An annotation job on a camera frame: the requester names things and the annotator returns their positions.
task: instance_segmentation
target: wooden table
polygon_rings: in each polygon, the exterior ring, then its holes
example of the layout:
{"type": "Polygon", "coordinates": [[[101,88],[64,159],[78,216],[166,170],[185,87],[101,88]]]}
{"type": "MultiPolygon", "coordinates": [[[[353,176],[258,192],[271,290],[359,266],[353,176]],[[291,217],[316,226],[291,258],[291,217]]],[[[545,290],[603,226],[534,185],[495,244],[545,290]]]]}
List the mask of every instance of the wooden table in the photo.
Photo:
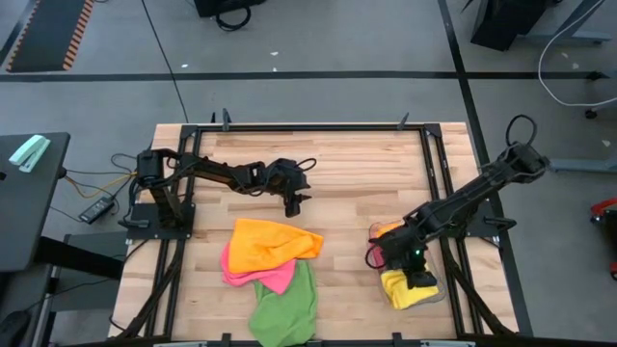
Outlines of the wooden table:
{"type": "MultiPolygon", "coordinates": [[[[466,125],[441,126],[456,189],[475,178],[478,170],[466,125]]],[[[158,125],[152,147],[176,150],[180,127],[158,125]]],[[[438,163],[435,145],[431,146],[438,163]]],[[[382,294],[378,274],[367,268],[363,259],[367,231],[373,223],[398,220],[431,199],[418,134],[214,132],[202,138],[200,155],[230,165],[268,164],[280,157],[315,157],[318,163],[307,172],[312,186],[308,194],[313,199],[303,202],[302,213],[291,219],[284,217],[279,197],[242,196],[217,183],[196,180],[196,221],[182,265],[173,340],[220,340],[222,333],[231,333],[234,340],[254,339],[247,324],[255,308],[253,286],[238,288],[223,283],[219,263],[238,218],[286,223],[325,237],[321,255],[310,261],[318,290],[315,338],[390,339],[392,332],[409,339],[455,337],[447,296],[436,304],[394,310],[382,294]]],[[[439,186],[444,196],[441,180],[439,186]]],[[[151,291],[159,242],[150,240],[125,265],[113,318],[121,326],[135,316],[151,291]]],[[[505,326],[516,330],[497,248],[471,238],[467,247],[478,293],[505,326]]],[[[429,248],[443,278],[439,243],[433,242],[429,248]]],[[[466,329],[471,332],[469,306],[460,287],[459,296],[466,329]]],[[[163,297],[156,334],[162,332],[166,304],[163,297]]],[[[110,335],[118,333],[111,328],[110,335]]]]}

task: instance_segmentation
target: black table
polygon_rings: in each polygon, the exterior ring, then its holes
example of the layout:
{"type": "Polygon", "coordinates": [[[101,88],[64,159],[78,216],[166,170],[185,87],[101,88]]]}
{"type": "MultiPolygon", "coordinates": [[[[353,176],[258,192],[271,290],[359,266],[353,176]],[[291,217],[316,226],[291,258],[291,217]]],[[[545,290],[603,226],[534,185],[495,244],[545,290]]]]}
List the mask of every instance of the black table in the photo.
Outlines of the black table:
{"type": "Polygon", "coordinates": [[[120,279],[122,262],[41,236],[56,182],[65,175],[63,162],[70,136],[41,134],[51,143],[30,173],[9,163],[29,135],[0,136],[0,273],[27,269],[33,262],[48,263],[111,279],[120,279]]]}

